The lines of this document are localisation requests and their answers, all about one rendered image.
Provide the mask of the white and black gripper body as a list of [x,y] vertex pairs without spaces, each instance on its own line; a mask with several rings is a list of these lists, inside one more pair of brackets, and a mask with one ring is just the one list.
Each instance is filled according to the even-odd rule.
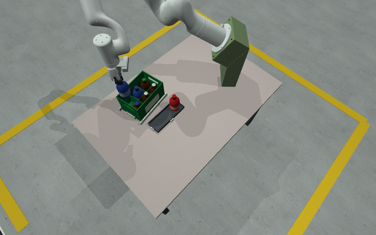
[[120,81],[121,67],[107,68],[110,79],[114,81],[114,77]]

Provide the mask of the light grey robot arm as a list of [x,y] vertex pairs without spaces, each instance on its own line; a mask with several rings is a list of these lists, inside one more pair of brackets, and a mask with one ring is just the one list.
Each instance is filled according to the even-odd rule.
[[[166,26],[182,21],[190,34],[210,43],[213,52],[220,52],[230,39],[232,28],[229,24],[210,21],[198,14],[189,0],[144,0],[156,18]],[[128,72],[129,58],[119,55],[127,54],[130,45],[123,28],[104,14],[100,0],[80,0],[87,22],[92,26],[103,26],[112,29],[117,39],[112,40],[108,34],[94,37],[94,46],[104,64],[108,68],[122,67]]]

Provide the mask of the blue-labeled bottle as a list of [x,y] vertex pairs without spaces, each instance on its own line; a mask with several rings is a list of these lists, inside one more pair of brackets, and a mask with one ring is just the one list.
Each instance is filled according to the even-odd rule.
[[[121,79],[122,81],[122,79]],[[130,88],[127,82],[122,81],[123,85],[116,85],[117,91],[122,98],[128,98],[131,95]]]
[[135,86],[134,88],[135,89],[133,90],[133,96],[138,100],[144,93],[141,88],[138,88],[138,86]]

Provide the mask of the brown bottle with blue cap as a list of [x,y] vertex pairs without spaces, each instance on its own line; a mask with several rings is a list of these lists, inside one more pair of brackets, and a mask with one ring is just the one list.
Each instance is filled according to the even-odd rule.
[[134,108],[138,109],[142,104],[139,102],[135,102]]

